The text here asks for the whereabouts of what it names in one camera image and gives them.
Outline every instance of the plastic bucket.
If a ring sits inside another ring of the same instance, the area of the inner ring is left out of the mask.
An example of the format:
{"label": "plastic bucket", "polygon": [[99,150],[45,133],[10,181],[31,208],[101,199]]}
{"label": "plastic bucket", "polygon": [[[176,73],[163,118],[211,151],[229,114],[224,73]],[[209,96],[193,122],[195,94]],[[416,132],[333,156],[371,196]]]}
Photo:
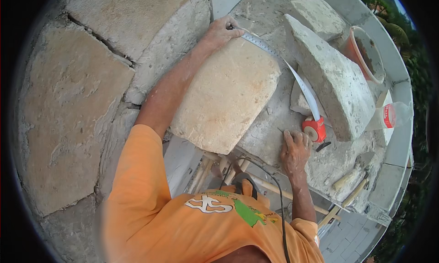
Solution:
{"label": "plastic bucket", "polygon": [[352,26],[349,37],[342,47],[342,53],[358,64],[367,81],[381,84],[385,71],[380,52],[375,42],[359,26]]}

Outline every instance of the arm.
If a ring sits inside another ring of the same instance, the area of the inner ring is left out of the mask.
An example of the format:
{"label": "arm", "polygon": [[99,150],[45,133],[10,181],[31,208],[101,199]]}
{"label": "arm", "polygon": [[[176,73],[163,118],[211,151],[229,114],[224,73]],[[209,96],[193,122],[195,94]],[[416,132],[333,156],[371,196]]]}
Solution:
{"label": "arm", "polygon": [[222,17],[211,23],[201,41],[167,72],[148,94],[135,125],[147,125],[163,139],[194,75],[206,58],[232,38],[244,34],[243,30],[227,30],[231,24],[237,26],[231,16]]}
{"label": "arm", "polygon": [[282,164],[293,191],[292,219],[316,222],[316,212],[306,182],[305,164],[310,157],[312,141],[307,134],[284,131],[285,143],[281,151]]}

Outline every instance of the hand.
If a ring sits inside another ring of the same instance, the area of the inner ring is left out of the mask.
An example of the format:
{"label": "hand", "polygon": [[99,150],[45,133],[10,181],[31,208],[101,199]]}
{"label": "hand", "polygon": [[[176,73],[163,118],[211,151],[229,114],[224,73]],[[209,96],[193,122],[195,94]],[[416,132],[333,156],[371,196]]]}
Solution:
{"label": "hand", "polygon": [[310,158],[313,142],[310,137],[294,130],[291,135],[284,130],[284,144],[281,151],[281,160],[284,170],[291,183],[306,180],[305,164]]}
{"label": "hand", "polygon": [[237,26],[238,23],[229,15],[213,21],[200,42],[205,43],[208,48],[215,52],[232,38],[244,35],[244,30],[228,30],[227,28],[230,25]]}

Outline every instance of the stone wall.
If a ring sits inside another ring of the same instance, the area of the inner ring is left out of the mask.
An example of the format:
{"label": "stone wall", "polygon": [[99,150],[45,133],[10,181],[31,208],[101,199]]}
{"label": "stone wall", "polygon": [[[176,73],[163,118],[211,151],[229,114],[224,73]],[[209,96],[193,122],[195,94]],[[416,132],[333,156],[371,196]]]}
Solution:
{"label": "stone wall", "polygon": [[58,2],[25,65],[16,112],[19,179],[43,238],[60,257],[101,262],[91,241],[93,215],[111,191],[138,105],[207,30],[211,6]]}

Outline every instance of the green map print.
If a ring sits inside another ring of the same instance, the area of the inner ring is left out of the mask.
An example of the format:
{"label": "green map print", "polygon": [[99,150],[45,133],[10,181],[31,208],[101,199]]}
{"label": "green map print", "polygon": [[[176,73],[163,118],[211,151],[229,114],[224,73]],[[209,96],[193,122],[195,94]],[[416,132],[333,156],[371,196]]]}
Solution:
{"label": "green map print", "polygon": [[239,214],[240,217],[242,217],[244,219],[245,222],[247,222],[247,224],[249,224],[252,228],[253,226],[255,226],[255,224],[258,222],[258,220],[262,223],[262,225],[265,225],[264,220],[260,217],[257,216],[255,213],[259,213],[254,212],[252,210],[249,209],[249,207],[247,205],[245,205],[244,203],[242,203],[240,200],[238,199],[233,199],[234,203],[235,203],[235,210],[236,212]]}

